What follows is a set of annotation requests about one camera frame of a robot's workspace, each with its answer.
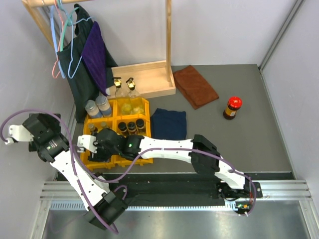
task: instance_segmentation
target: metal floor plate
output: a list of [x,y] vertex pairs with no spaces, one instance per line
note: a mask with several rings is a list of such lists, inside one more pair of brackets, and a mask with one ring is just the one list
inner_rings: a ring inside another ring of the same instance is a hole
[[118,236],[79,218],[83,211],[50,211],[43,239],[310,239],[298,201],[259,202],[251,216],[233,212],[127,211],[116,221]]

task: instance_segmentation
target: yellow crate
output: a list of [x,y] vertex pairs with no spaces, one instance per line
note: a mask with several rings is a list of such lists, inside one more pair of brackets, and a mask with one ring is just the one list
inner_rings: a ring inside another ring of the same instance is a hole
[[[146,134],[144,136],[151,137],[151,122],[150,122],[150,104],[147,100],[143,99],[145,104],[145,115],[137,114],[137,115],[130,115],[130,116],[121,116],[118,114],[118,105],[116,100],[109,100],[109,103],[112,107],[112,115],[107,118],[98,118],[98,119],[91,119],[88,115],[85,118],[84,126],[83,126],[83,134],[90,134],[90,130],[88,128],[88,124],[92,123],[98,129],[98,132],[101,130],[101,122],[106,122],[106,124],[116,133],[121,134],[120,130],[118,129],[118,124],[120,122],[135,122],[137,119],[143,119],[146,124]],[[87,166],[88,169],[91,171],[94,169],[101,169],[101,168],[113,168],[116,165],[120,165],[122,167],[130,165],[132,162],[126,160],[118,155],[113,155],[109,163],[98,163],[98,162],[91,162],[88,161],[88,157],[90,156],[90,152],[86,150],[84,153],[81,153],[81,160],[84,165]],[[147,163],[153,163],[153,159],[138,159],[135,165],[143,166]]]

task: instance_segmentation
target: brown jar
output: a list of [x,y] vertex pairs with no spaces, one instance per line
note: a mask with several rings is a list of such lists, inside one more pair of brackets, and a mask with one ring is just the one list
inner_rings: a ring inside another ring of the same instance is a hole
[[138,134],[138,130],[136,128],[136,125],[134,122],[129,122],[128,123],[128,130],[130,134]]
[[119,130],[121,131],[121,134],[124,136],[128,136],[129,135],[129,131],[128,128],[126,127],[126,123],[124,122],[120,122],[118,125]]
[[144,120],[138,119],[136,121],[136,126],[137,126],[140,134],[145,134],[146,133],[146,126],[145,126]]
[[237,96],[233,96],[229,99],[227,103],[227,108],[224,110],[224,118],[227,120],[232,120],[236,117],[237,111],[241,108],[243,105],[243,101],[241,98]]

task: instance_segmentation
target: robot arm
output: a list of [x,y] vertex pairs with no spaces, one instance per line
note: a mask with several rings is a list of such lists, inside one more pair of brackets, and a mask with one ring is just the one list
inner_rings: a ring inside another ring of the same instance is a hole
[[[110,225],[128,205],[110,191],[108,185],[100,187],[100,184],[93,180],[76,160],[74,166],[77,175],[74,175],[69,142],[60,131],[59,121],[55,118],[46,114],[31,114],[22,125],[9,126],[10,137],[7,138],[6,144],[29,142],[29,151],[37,151],[39,158],[59,170],[79,194],[88,211],[85,218],[95,226],[105,229],[97,217],[101,217],[107,225]],[[244,176],[230,173],[231,167],[228,164],[196,152],[201,150],[217,158],[220,157],[216,146],[202,135],[195,135],[194,139],[170,141],[141,135],[123,137],[110,129],[103,129],[94,135],[80,136],[78,146],[82,150],[90,151],[95,161],[105,160],[112,155],[120,155],[133,161],[143,151],[148,150],[141,155],[142,158],[181,160],[191,163],[199,174],[215,175],[219,181],[223,181],[219,183],[219,192],[224,195],[223,198],[246,197],[250,193],[249,182]],[[82,195],[79,181],[87,198]],[[88,202],[98,215],[89,209]]]
[[153,139],[141,135],[130,135],[123,137],[117,135],[111,129],[103,129],[94,135],[82,135],[78,137],[78,147],[84,148],[98,160],[98,154],[110,151],[112,155],[119,154],[127,160],[133,160],[141,152],[147,151],[141,157],[147,158],[170,158],[192,164],[194,170],[199,174],[215,175],[231,188],[244,189],[246,178],[235,173],[231,173],[231,167],[219,160],[209,156],[187,151],[185,149],[200,149],[221,157],[214,144],[209,142],[202,135],[195,135],[194,139],[182,141]]

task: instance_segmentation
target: glass bottle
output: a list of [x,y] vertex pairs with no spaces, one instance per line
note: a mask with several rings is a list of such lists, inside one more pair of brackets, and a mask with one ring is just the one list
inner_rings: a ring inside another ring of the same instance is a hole
[[101,128],[102,129],[105,129],[105,128],[110,128],[110,127],[108,127],[108,125],[106,124],[106,122],[101,122]]
[[98,96],[95,99],[95,103],[104,117],[110,117],[112,115],[112,108],[106,96]]
[[89,114],[89,116],[93,119],[103,117],[98,106],[96,105],[96,103],[93,100],[88,100],[85,104],[84,109]]
[[129,78],[126,83],[128,83],[128,87],[130,89],[130,92],[128,93],[128,96],[131,100],[131,105],[133,108],[133,114],[145,114],[145,107],[142,100],[141,94],[135,89],[135,82],[134,79],[131,77]]
[[91,132],[91,135],[94,135],[94,134],[97,133],[97,131],[98,131],[98,128],[96,128],[96,127],[94,126],[94,124],[92,124],[92,123],[88,124],[88,128],[89,128],[89,130],[90,130],[90,132]]
[[118,103],[118,109],[121,115],[127,116],[132,114],[132,105],[130,98],[122,88],[121,77],[113,77],[114,85],[116,87],[115,97]]

